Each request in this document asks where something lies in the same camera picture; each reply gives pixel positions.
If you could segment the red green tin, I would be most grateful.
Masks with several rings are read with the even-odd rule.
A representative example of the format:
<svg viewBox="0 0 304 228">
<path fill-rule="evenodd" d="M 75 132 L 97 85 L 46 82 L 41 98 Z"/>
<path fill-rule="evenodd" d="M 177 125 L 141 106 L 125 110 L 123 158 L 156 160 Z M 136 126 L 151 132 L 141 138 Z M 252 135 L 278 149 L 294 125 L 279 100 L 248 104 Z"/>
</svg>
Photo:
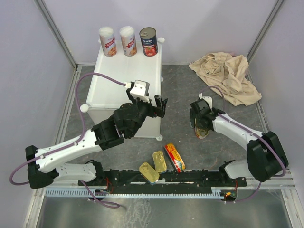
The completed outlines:
<svg viewBox="0 0 304 228">
<path fill-rule="evenodd" d="M 208 130 L 204 130 L 198 127 L 197 120 L 194 120 L 194 132 L 197 138 L 199 139 L 205 139 L 207 135 L 209 134 Z"/>
</svg>

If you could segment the white plastic cube cabinet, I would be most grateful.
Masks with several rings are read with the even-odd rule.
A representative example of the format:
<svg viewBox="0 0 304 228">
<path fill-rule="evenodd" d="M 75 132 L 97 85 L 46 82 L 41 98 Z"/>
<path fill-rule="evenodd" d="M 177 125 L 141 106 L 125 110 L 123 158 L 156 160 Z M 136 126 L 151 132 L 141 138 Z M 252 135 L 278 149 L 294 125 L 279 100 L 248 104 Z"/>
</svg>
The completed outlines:
<svg viewBox="0 0 304 228">
<path fill-rule="evenodd" d="M 121 83 L 135 82 L 136 80 L 149 83 L 148 94 L 153 106 L 158 104 L 155 95 L 161 95 L 162 83 L 162 51 L 153 57 L 147 57 L 142 50 L 140 41 L 136 42 L 137 53 L 128 57 L 124 54 L 121 41 L 116 42 L 117 53 L 107 57 L 100 50 L 95 65 L 95 75 L 92 77 L 86 102 L 80 106 L 83 113 L 87 113 L 94 124 L 113 115 L 121 105 L 130 102 L 126 88 L 101 75 L 111 77 Z"/>
</svg>

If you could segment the dark blue food can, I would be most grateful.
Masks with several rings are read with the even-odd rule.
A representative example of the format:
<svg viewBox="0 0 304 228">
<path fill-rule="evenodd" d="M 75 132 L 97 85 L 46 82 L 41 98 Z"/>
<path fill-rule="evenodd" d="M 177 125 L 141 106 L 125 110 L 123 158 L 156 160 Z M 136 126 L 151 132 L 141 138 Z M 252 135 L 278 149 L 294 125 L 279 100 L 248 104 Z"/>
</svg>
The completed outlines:
<svg viewBox="0 0 304 228">
<path fill-rule="evenodd" d="M 158 53 L 156 30 L 152 27 L 145 27 L 139 32 L 143 53 L 147 57 L 153 57 Z"/>
</svg>

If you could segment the orange label white-lid can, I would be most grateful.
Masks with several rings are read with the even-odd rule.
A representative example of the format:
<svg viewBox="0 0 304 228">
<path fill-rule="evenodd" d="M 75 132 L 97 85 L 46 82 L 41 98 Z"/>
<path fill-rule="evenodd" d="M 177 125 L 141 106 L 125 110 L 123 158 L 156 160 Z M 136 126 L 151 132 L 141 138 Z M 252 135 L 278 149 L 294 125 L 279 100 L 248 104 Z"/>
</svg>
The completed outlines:
<svg viewBox="0 0 304 228">
<path fill-rule="evenodd" d="M 131 26 L 122 27 L 119 31 L 123 52 L 126 56 L 132 57 L 137 53 L 135 31 Z"/>
</svg>

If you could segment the red white tall can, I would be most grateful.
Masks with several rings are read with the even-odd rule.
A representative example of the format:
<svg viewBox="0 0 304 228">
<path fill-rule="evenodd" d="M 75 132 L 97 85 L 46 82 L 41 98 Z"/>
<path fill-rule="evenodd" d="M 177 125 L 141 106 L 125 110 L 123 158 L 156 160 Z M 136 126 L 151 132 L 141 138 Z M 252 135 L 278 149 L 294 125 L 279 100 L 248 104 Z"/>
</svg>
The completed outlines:
<svg viewBox="0 0 304 228">
<path fill-rule="evenodd" d="M 114 30 L 111 27 L 101 27 L 99 29 L 99 37 L 103 53 L 107 57 L 116 55 L 116 42 Z"/>
</svg>

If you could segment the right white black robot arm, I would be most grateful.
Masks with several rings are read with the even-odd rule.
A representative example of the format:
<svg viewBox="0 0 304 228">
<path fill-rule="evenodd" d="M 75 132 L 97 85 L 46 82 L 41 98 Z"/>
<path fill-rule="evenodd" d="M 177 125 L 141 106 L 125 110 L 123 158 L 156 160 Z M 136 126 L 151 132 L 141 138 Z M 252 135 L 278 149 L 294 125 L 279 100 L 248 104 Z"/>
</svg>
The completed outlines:
<svg viewBox="0 0 304 228">
<path fill-rule="evenodd" d="M 253 177 L 265 182 L 272 177 L 285 176 L 289 163 L 274 132 L 250 129 L 224 111 L 211 107 L 203 98 L 191 103 L 190 122 L 195 130 L 220 133 L 247 151 L 245 160 L 229 161 L 218 173 L 218 181 L 222 185 L 228 186 L 240 177 Z"/>
</svg>

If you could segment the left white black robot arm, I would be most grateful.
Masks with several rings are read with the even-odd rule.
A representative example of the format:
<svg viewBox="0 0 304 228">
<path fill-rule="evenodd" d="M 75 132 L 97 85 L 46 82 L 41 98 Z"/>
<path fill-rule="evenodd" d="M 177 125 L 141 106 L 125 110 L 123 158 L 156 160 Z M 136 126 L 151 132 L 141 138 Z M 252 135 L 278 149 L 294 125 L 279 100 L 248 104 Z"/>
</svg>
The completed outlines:
<svg viewBox="0 0 304 228">
<path fill-rule="evenodd" d="M 167 99 L 155 95 L 156 106 L 151 101 L 128 95 L 130 102 L 114 110 L 108 118 L 94 125 L 78 137 L 63 143 L 39 149 L 34 145 L 25 149 L 28 181 L 32 189 L 44 188 L 56 181 L 85 181 L 101 185 L 105 173 L 101 163 L 70 164 L 69 161 L 86 154 L 104 151 L 131 139 L 147 117 L 163 118 Z"/>
</svg>

